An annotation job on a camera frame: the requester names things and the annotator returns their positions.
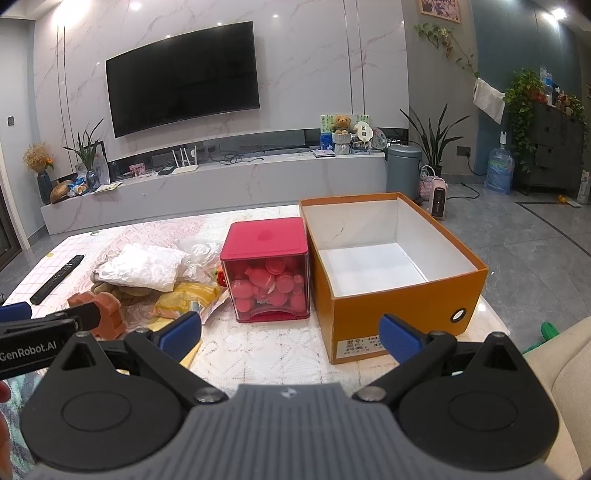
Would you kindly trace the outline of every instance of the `power socket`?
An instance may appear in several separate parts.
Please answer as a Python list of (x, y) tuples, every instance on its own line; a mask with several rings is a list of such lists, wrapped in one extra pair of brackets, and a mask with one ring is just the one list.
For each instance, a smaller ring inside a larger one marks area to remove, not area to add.
[(471, 157), (472, 149), (470, 147), (458, 147), (456, 150), (456, 155), (458, 157)]

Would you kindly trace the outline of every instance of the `teddy bear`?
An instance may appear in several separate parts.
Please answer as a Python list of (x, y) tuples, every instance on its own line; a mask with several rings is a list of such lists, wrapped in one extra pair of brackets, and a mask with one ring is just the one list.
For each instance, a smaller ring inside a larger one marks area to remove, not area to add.
[(351, 128), (351, 118), (348, 115), (337, 115), (331, 127), (331, 130), (337, 134), (357, 133), (357, 129)]

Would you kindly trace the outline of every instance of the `hand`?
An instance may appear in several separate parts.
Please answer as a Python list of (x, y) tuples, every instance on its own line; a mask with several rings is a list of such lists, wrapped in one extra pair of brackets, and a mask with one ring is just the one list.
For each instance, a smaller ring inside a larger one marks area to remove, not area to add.
[[(6, 383), (0, 382), (0, 403), (10, 400), (12, 393)], [(0, 414), (0, 478), (12, 480), (12, 464), (10, 463), (10, 433), (4, 415)]]

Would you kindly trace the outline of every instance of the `television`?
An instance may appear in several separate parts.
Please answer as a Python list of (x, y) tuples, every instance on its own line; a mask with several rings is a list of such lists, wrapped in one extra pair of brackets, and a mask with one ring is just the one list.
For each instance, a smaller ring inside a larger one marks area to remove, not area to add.
[(252, 22), (165, 38), (107, 60), (106, 71), (116, 137), (260, 108)]

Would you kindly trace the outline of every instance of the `blue vase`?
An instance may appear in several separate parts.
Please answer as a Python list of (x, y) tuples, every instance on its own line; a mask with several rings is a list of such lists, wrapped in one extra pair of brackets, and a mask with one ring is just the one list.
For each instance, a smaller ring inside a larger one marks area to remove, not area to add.
[(43, 173), (37, 174), (37, 186), (39, 187), (39, 194), (41, 195), (43, 204), (49, 205), (53, 185), (51, 184), (51, 178), (49, 178), (47, 170), (43, 170)]
[(86, 172), (86, 186), (89, 192), (94, 192), (100, 187), (100, 179), (96, 172), (92, 169)]

